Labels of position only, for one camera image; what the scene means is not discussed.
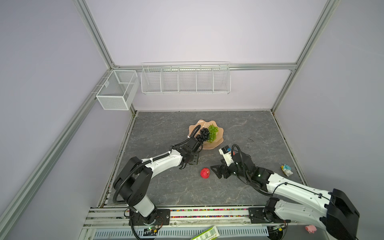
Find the red fake fruit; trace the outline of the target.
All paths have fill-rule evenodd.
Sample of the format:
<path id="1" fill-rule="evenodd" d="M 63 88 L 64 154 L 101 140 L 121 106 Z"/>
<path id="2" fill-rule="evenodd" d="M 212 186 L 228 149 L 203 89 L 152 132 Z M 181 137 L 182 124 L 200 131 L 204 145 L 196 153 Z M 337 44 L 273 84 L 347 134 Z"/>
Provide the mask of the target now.
<path id="1" fill-rule="evenodd" d="M 203 168 L 200 172 L 200 176 L 203 178 L 203 179 L 208 179 L 210 177 L 210 169 L 208 168 Z"/>

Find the dark purple fake grape bunch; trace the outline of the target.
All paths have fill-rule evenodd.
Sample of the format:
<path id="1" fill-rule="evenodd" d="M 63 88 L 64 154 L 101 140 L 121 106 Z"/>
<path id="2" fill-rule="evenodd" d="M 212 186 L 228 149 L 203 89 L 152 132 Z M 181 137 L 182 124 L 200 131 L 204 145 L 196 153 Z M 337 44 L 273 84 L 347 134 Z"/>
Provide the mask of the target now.
<path id="1" fill-rule="evenodd" d="M 199 143 L 203 144 L 210 139 L 210 131 L 207 128 L 202 128 L 200 133 L 196 135 L 196 139 Z"/>

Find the green fake grape bunch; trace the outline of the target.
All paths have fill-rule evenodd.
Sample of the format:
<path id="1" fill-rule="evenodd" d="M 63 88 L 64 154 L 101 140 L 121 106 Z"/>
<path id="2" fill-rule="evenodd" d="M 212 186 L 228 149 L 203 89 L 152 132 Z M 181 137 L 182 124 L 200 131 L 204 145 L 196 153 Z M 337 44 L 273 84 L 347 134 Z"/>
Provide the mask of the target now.
<path id="1" fill-rule="evenodd" d="M 217 139 L 217 133 L 219 131 L 219 128 L 215 125 L 209 125 L 209 138 L 207 140 L 208 143 L 213 143 Z"/>

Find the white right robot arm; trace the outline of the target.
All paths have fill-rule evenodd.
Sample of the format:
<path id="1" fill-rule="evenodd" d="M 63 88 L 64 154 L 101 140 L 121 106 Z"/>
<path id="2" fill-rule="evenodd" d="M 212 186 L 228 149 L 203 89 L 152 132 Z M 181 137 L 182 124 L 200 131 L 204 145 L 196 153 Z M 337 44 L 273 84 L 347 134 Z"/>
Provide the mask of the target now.
<path id="1" fill-rule="evenodd" d="M 252 219 L 260 223 L 299 222 L 326 230 L 337 240 L 355 240 L 360 213 L 341 190 L 331 192 L 305 186 L 257 167 L 251 157 L 242 152 L 223 153 L 220 165 L 211 167 L 221 178 L 237 177 L 269 199 Z"/>

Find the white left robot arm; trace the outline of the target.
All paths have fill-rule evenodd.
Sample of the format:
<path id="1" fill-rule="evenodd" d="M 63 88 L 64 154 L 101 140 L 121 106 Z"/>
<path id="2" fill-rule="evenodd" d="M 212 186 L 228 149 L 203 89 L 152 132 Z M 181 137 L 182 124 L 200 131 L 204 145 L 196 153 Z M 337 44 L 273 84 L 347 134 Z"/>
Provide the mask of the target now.
<path id="1" fill-rule="evenodd" d="M 158 156 L 147 159 L 132 157 L 113 183 L 113 204 L 125 204 L 145 219 L 153 217 L 157 207 L 147 196 L 151 180 L 171 168 L 185 168 L 199 154 L 202 145 L 196 138 L 190 137 Z"/>

